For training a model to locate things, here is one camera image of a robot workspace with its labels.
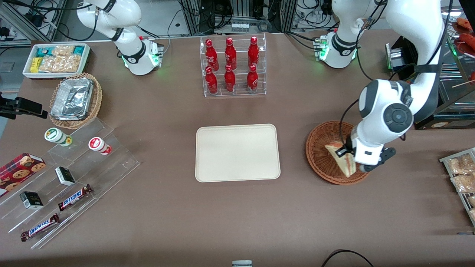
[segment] small black box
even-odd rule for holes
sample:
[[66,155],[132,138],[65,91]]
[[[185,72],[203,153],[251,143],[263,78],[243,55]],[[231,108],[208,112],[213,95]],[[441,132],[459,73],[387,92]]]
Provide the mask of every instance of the small black box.
[[39,210],[43,207],[41,199],[39,199],[38,193],[24,191],[20,194],[21,201],[25,208],[30,210]]
[[65,167],[57,167],[55,169],[56,176],[59,179],[59,182],[63,185],[72,186],[76,181],[74,181],[73,175]]

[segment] snickers bar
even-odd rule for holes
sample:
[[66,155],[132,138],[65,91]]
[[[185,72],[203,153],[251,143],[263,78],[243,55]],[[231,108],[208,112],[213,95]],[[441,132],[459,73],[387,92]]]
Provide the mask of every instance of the snickers bar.
[[25,231],[21,233],[21,241],[25,242],[28,239],[32,238],[34,235],[38,234],[41,231],[46,230],[47,228],[55,224],[59,224],[59,216],[56,213],[53,215],[53,217],[36,225],[34,228],[31,228],[29,231]]
[[81,198],[83,198],[85,195],[89,194],[92,191],[93,190],[92,190],[91,186],[89,184],[87,184],[85,187],[81,188],[81,190],[74,193],[74,195],[70,196],[65,201],[59,203],[58,204],[59,211],[65,210],[67,207],[73,205],[76,201],[80,200]]

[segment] clear acrylic display stand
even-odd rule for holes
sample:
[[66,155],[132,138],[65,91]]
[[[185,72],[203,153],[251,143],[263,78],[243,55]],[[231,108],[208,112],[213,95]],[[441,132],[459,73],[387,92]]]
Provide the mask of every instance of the clear acrylic display stand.
[[[251,37],[257,37],[257,46],[259,46],[259,64],[256,66],[256,72],[259,75],[257,80],[257,91],[253,94],[247,91],[247,74],[249,73],[249,66],[247,64],[247,50],[251,43]],[[237,68],[234,70],[236,75],[236,90],[230,93],[226,90],[226,84],[224,81],[226,57],[224,51],[226,50],[226,37],[227,36],[207,36],[200,38],[200,50],[199,55],[201,58],[201,75],[203,76],[203,90],[205,97],[220,97],[220,96],[256,96],[265,95],[266,88],[266,36],[265,34],[248,34],[248,35],[233,35],[233,44],[237,53]],[[213,47],[218,53],[219,70],[214,72],[218,80],[218,93],[212,95],[209,93],[205,80],[205,68],[208,65],[206,61],[206,45],[205,40],[211,39],[213,41]]]
[[[112,134],[112,128],[98,118],[77,129],[71,136],[73,143],[70,146],[56,145],[42,156],[47,164],[44,170],[0,199],[1,223],[8,227],[9,233],[18,236],[18,242],[21,242],[22,232],[51,218],[53,214],[58,214],[59,225],[52,226],[25,242],[31,249],[44,246],[140,164]],[[88,142],[95,136],[101,137],[112,147],[110,154],[101,155],[89,149]],[[71,171],[76,181],[73,186],[59,182],[55,173],[58,166]],[[60,212],[58,203],[87,184],[94,191]],[[19,196],[23,191],[37,192],[44,207],[40,210],[26,209]]]

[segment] yellow snack box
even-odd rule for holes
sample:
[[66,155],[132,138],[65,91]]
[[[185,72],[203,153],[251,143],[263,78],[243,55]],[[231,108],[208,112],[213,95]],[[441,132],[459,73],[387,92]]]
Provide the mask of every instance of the yellow snack box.
[[30,72],[31,73],[38,73],[38,68],[41,65],[41,61],[43,60],[42,57],[34,57],[31,61]]

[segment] red lid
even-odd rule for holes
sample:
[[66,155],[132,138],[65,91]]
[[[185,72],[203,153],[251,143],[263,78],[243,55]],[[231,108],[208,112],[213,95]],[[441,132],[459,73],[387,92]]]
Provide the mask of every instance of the red lid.
[[102,139],[100,137],[94,137],[89,141],[89,148],[95,149],[98,148],[102,144]]
[[210,48],[213,46],[213,41],[211,41],[211,39],[206,39],[205,44],[206,44],[206,47]]

